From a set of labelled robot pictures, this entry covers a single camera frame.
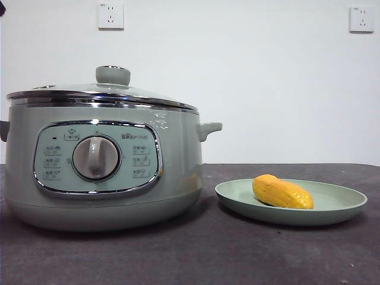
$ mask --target wall outlet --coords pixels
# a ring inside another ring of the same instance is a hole
[[[375,30],[374,7],[350,7],[350,31],[372,33]]]
[[[124,29],[124,4],[119,1],[100,1],[97,26],[99,29]]]

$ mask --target plate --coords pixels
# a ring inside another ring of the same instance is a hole
[[[258,201],[252,179],[231,180],[218,184],[215,191],[232,211],[255,220],[291,226],[322,226],[340,223],[358,214],[367,203],[359,191],[327,183],[281,179],[301,186],[313,198],[314,209],[270,206]]]

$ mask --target pot lid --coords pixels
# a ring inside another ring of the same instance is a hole
[[[96,68],[94,84],[47,85],[32,90],[13,92],[7,99],[54,98],[92,99],[101,101],[134,102],[148,105],[171,106],[197,112],[196,107],[153,92],[130,87],[131,72],[125,68],[105,65]]]

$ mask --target tabletop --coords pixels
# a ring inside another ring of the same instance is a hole
[[[1,165],[1,181],[5,166]],[[270,173],[353,188],[356,217],[330,226],[269,224],[227,209],[224,181]],[[380,284],[380,167],[363,164],[204,164],[200,199],[136,229],[67,233],[17,220],[1,199],[0,281],[8,284]]]

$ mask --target lid knob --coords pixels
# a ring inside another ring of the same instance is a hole
[[[131,72],[128,69],[105,65],[96,68],[96,81],[98,83],[128,85],[131,80]]]

